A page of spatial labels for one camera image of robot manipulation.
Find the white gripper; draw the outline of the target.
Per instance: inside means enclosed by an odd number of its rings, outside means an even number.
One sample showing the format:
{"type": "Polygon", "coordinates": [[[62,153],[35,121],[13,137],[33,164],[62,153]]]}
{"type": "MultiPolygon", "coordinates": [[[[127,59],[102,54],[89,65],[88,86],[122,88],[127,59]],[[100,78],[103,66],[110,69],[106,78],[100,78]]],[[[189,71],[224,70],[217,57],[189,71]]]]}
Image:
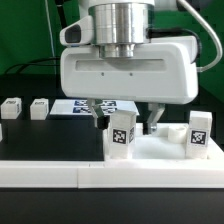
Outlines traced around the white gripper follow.
{"type": "Polygon", "coordinates": [[[67,48],[61,55],[62,90],[68,97],[88,98],[100,130],[109,125],[101,99],[149,102],[143,134],[153,134],[164,104],[187,104],[197,96],[197,53],[192,36],[155,38],[136,46],[131,58],[102,59],[90,45],[67,48]]]}

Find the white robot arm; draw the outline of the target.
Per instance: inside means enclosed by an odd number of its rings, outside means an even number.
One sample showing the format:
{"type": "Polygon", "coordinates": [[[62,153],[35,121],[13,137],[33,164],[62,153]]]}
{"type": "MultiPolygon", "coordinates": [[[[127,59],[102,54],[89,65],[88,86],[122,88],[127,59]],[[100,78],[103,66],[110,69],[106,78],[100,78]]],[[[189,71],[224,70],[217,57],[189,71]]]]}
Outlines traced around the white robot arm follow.
{"type": "Polygon", "coordinates": [[[78,0],[80,19],[63,28],[61,87],[85,98],[99,129],[109,119],[106,100],[146,102],[143,130],[156,131],[167,104],[187,104],[198,93],[198,37],[181,28],[155,29],[155,0],[78,0]]]}

